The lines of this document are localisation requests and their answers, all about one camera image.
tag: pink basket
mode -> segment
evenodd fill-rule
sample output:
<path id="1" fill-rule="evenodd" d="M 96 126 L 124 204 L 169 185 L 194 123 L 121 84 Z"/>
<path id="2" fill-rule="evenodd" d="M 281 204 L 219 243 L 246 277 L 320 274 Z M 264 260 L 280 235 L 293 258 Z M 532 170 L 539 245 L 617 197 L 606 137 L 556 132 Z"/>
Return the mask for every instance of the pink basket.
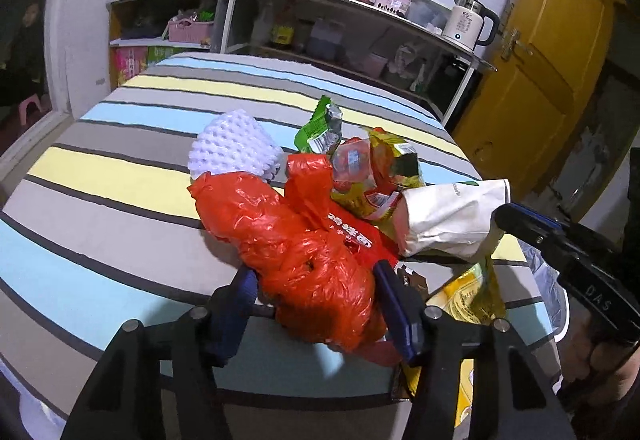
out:
<path id="1" fill-rule="evenodd" d="M 209 27 L 213 22 L 192 22 L 191 20 L 179 20 L 169 22 L 169 41 L 174 43 L 200 43 L 210 42 Z"/>

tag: plastic bottle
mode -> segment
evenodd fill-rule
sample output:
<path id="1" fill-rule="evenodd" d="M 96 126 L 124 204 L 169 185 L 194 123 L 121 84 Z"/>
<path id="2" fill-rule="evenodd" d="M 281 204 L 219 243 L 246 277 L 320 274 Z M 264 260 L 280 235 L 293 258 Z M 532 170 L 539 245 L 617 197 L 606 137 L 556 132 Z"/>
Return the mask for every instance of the plastic bottle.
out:
<path id="1" fill-rule="evenodd" d="M 260 7 L 260 13 L 254 21 L 250 45 L 265 45 L 271 38 L 273 28 L 273 1 L 267 0 Z"/>
<path id="2" fill-rule="evenodd" d="M 278 14 L 271 31 L 271 46 L 283 50 L 291 48 L 293 34 L 296 31 L 296 17 L 293 13 L 293 3 L 287 2 L 282 12 Z"/>

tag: chip bag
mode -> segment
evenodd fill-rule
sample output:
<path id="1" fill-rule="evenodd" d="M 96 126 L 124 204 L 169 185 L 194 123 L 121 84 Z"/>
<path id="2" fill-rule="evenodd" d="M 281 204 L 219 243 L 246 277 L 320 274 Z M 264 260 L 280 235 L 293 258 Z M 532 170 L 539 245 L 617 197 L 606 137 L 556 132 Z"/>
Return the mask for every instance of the chip bag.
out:
<path id="1" fill-rule="evenodd" d="M 309 122 L 296 133 L 293 143 L 300 153 L 331 155 L 342 138 L 342 111 L 326 95 L 320 97 Z"/>
<path id="2" fill-rule="evenodd" d="M 369 146 L 367 153 L 364 143 Z M 424 186 L 415 148 L 382 128 L 370 130 L 368 141 L 354 137 L 342 143 L 332 162 L 331 197 L 351 213 L 376 223 L 391 216 L 402 191 Z"/>
<path id="3" fill-rule="evenodd" d="M 435 305 L 458 321 L 474 324 L 489 324 L 497 317 L 505 317 L 506 310 L 500 297 L 498 282 L 495 278 L 491 258 L 487 257 L 473 265 L 462 276 L 457 277 L 435 293 L 426 302 Z M 460 365 L 460 387 L 456 409 L 456 426 L 471 413 L 473 402 L 472 359 L 464 359 Z M 412 395 L 418 388 L 420 368 L 411 368 L 402 364 L 407 389 Z"/>

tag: pink stool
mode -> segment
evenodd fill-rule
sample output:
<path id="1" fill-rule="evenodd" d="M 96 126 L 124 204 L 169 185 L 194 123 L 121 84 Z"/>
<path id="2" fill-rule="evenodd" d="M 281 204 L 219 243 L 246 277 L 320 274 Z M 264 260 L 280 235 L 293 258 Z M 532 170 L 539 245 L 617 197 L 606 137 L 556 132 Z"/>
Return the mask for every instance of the pink stool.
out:
<path id="1" fill-rule="evenodd" d="M 18 113 L 20 113 L 20 124 L 22 126 L 27 125 L 27 108 L 31 103 L 35 103 L 40 113 L 42 113 L 42 106 L 40 105 L 40 99 L 38 99 L 38 95 L 33 94 L 31 97 L 27 97 L 27 99 L 25 99 L 18 105 Z"/>

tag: yellow door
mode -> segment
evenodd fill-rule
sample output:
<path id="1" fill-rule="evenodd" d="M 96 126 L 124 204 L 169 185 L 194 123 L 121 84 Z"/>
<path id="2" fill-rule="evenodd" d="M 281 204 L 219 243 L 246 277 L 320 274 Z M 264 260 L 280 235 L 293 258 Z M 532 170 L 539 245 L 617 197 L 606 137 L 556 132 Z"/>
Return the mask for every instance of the yellow door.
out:
<path id="1" fill-rule="evenodd" d="M 526 195 L 567 139 L 593 92 L 609 45 L 613 0 L 517 0 L 454 138 L 483 178 Z"/>

